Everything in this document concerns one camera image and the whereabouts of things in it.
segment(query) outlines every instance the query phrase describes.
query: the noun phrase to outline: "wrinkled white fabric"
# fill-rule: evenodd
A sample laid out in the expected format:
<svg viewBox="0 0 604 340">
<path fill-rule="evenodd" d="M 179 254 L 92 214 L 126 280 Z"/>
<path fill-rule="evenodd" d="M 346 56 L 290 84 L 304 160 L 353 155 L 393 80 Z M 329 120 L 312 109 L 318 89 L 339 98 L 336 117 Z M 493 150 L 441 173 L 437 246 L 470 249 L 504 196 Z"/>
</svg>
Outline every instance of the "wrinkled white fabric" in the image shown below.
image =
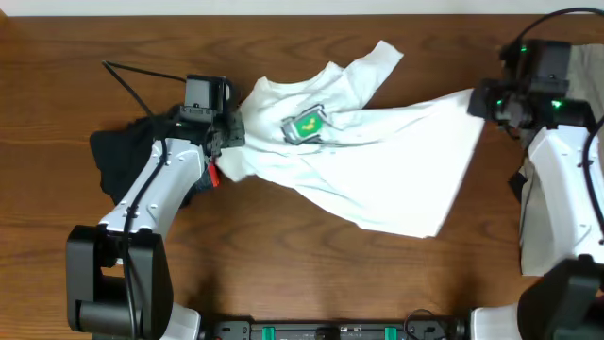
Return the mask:
<svg viewBox="0 0 604 340">
<path fill-rule="evenodd" d="M 293 188 L 363 229 L 435 236 L 483 121 L 466 113 L 471 90 L 407 108 L 362 110 L 402 56 L 379 42 L 345 69 L 330 62 L 307 81 L 259 79 L 241 107 L 246 145 L 224 149 L 219 168 L 235 181 L 257 175 Z M 316 104 L 327 116 L 323 142 L 287 144 L 282 120 Z"/>
</svg>

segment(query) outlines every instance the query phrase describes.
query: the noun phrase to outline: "wooden table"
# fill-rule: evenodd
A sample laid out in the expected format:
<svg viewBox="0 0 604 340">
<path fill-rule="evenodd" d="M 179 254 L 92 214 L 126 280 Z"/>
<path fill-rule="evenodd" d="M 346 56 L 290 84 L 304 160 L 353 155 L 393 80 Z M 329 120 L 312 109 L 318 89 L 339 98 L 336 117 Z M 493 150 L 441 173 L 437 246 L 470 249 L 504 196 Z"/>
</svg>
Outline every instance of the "wooden table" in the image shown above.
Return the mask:
<svg viewBox="0 0 604 340">
<path fill-rule="evenodd" d="M 65 241 L 111 208 L 88 145 L 143 115 L 101 66 L 292 82 L 385 40 L 405 58 L 369 107 L 429 100 L 497 77 L 496 47 L 534 16 L 9 18 L 0 25 L 0 338 L 87 338 L 67 327 Z M 604 25 L 559 18 L 531 36 L 604 43 Z M 125 75 L 150 107 L 181 84 Z M 515 302 L 520 207 L 507 186 L 518 143 L 487 125 L 435 239 L 370 232 L 292 190 L 227 180 L 181 211 L 167 240 L 177 302 L 257 319 L 465 315 Z"/>
</svg>

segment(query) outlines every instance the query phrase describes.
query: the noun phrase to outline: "wire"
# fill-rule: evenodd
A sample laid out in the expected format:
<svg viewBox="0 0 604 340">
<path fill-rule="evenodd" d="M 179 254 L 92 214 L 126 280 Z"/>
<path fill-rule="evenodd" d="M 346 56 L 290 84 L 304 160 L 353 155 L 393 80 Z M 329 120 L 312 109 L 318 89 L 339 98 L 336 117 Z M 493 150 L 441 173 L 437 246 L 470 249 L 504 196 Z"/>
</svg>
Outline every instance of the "wire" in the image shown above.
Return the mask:
<svg viewBox="0 0 604 340">
<path fill-rule="evenodd" d="M 143 199 L 144 193 L 151 185 L 151 182 L 153 182 L 153 179 L 155 179 L 155 177 L 158 175 L 159 170 L 161 170 L 161 167 L 167 162 L 167 145 L 165 140 L 165 134 L 163 133 L 163 129 L 161 128 L 158 116 L 153 114 L 149 107 L 144 104 L 143 100 L 139 97 L 139 95 L 134 92 L 134 90 L 115 72 L 115 70 L 113 70 L 112 67 L 122 68 L 128 71 L 137 72 L 149 76 L 174 79 L 178 81 L 183 81 L 185 83 L 186 80 L 178 76 L 170 76 L 156 72 L 145 71 L 134 67 L 120 65 L 118 63 L 110 61 L 103 61 L 103 66 L 105 66 L 109 73 L 128 91 L 130 95 L 132 95 L 132 97 L 139 103 L 141 108 L 143 108 L 144 112 L 149 117 L 154 126 L 154 134 L 156 140 L 159 139 L 161 142 L 160 161 L 158 162 L 158 165 L 155 167 L 149 178 L 141 187 L 141 190 L 139 190 L 139 192 L 134 197 L 132 204 L 126 209 L 126 221 L 124 223 L 124 231 L 122 232 L 122 262 L 124 268 L 124 279 L 126 281 L 126 298 L 128 303 L 128 312 L 130 314 L 130 335 L 132 339 L 136 340 L 138 339 L 138 324 L 136 322 L 136 305 L 134 302 L 134 293 L 132 289 L 130 254 L 128 252 L 129 234 L 130 229 L 132 227 L 132 219 L 136 216 L 136 211 L 139 208 L 139 203 L 141 202 L 141 199 Z"/>
<path fill-rule="evenodd" d="M 557 10 L 555 12 L 551 12 L 547 15 L 544 15 L 539 20 L 537 20 L 536 22 L 530 24 L 527 28 L 525 28 L 518 35 L 518 37 L 510 45 L 508 45 L 508 48 L 506 49 L 506 54 L 510 54 L 512 51 L 514 53 L 520 53 L 522 38 L 524 38 L 524 36 L 527 33 L 529 33 L 529 31 L 531 31 L 538 24 L 540 24 L 548 19 L 551 19 L 553 17 L 557 17 L 560 15 L 568 14 L 568 13 L 576 13 L 576 12 L 593 13 L 595 15 L 600 15 L 600 16 L 604 17 L 604 10 L 598 9 L 598 8 L 567 8 L 567 9 L 561 9 L 561 10 Z M 585 177 L 585 184 L 587 185 L 587 193 L 592 202 L 592 207 L 594 208 L 594 213 L 596 214 L 597 223 L 600 225 L 600 229 L 602 230 L 602 234 L 604 235 L 604 215 L 602 214 L 600 205 L 597 202 L 596 190 L 594 189 L 594 182 L 592 181 L 592 174 L 589 171 L 589 167 L 591 165 L 590 161 L 589 161 L 589 149 L 592 146 L 592 141 L 594 140 L 595 136 L 600 131 L 600 129 L 602 128 L 603 125 L 604 125 L 604 117 L 602 117 L 597 122 L 596 128 L 594 128 L 587 136 L 587 139 L 585 139 L 585 145 L 583 146 L 581 162 L 583 164 L 583 176 Z M 599 243 L 601 245 L 604 245 L 604 239 L 600 240 Z"/>
<path fill-rule="evenodd" d="M 403 322 L 403 332 L 405 332 L 405 334 L 407 334 L 409 336 L 409 338 L 411 338 L 412 340 L 419 340 L 415 335 L 412 334 L 412 332 L 409 331 L 408 328 L 408 322 L 409 319 L 411 319 L 411 317 L 419 312 L 423 312 L 426 314 L 431 315 L 432 317 L 434 317 L 434 321 L 436 321 L 438 323 L 439 326 L 441 326 L 441 328 L 443 329 L 443 332 L 445 333 L 446 336 L 446 327 L 441 323 L 440 320 L 436 319 L 436 315 L 434 315 L 433 312 L 427 310 L 427 309 L 423 309 L 423 308 L 419 308 L 414 310 L 413 312 L 409 313 L 409 315 L 407 316 L 407 318 L 405 319 L 405 321 Z"/>
</svg>

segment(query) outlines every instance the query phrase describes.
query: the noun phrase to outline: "red object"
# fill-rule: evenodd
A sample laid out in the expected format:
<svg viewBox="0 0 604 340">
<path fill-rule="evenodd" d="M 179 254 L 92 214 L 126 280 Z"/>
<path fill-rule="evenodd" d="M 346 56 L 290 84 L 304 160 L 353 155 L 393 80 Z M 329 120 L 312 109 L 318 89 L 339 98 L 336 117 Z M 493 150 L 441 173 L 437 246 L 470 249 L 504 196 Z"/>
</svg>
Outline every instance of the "red object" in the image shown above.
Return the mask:
<svg viewBox="0 0 604 340">
<path fill-rule="evenodd" d="M 214 161 L 212 161 L 208 165 L 208 174 L 210 174 L 211 185 L 215 188 L 220 184 L 220 180 L 218 179 L 218 171 L 216 171 L 216 166 L 214 166 Z"/>
</svg>

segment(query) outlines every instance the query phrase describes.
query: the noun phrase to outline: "folded cloth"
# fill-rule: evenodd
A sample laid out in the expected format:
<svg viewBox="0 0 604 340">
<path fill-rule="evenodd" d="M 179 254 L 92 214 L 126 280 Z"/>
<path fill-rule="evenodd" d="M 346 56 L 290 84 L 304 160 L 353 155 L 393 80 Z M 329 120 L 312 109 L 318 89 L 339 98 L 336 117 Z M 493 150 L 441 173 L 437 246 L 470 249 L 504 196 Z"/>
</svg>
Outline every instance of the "folded cloth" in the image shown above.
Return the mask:
<svg viewBox="0 0 604 340">
<path fill-rule="evenodd" d="M 379 42 L 345 69 L 314 78 L 258 80 L 242 103 L 246 145 L 218 167 L 235 181 L 257 175 L 295 189 L 367 230 L 435 236 L 458 192 L 483 120 L 466 113 L 471 90 L 407 108 L 362 110 L 403 55 Z M 320 142 L 285 142 L 283 120 L 316 105 Z"/>
</svg>

